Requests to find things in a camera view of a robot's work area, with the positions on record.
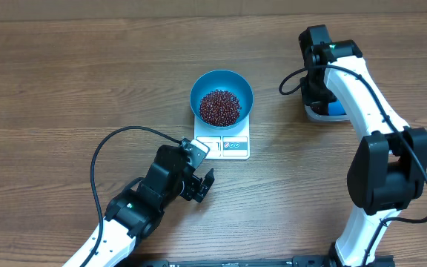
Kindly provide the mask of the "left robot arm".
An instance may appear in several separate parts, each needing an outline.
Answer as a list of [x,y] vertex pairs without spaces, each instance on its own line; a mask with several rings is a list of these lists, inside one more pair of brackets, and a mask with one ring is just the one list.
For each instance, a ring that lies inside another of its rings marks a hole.
[[159,226],[167,206],[177,197],[203,201],[214,183],[214,171],[204,178],[194,171],[206,158],[209,147],[184,139],[178,147],[163,145],[144,178],[132,181],[107,205],[103,229],[96,228],[66,266],[115,266]]

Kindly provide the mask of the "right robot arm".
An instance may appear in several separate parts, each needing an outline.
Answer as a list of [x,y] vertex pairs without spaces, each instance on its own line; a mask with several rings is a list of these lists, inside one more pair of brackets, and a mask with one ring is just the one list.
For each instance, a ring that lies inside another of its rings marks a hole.
[[360,141],[347,173],[353,202],[325,266],[393,266],[375,251],[387,227],[427,186],[427,131],[411,128],[371,78],[352,40],[333,42],[325,25],[299,35],[308,71],[301,78],[306,113],[316,122],[349,121]]

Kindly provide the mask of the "blue plastic scoop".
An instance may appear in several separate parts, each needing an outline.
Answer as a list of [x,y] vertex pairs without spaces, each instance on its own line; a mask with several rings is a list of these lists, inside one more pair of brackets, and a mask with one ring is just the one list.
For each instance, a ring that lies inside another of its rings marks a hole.
[[344,116],[346,115],[345,109],[339,100],[330,102],[328,104],[328,115],[329,116]]

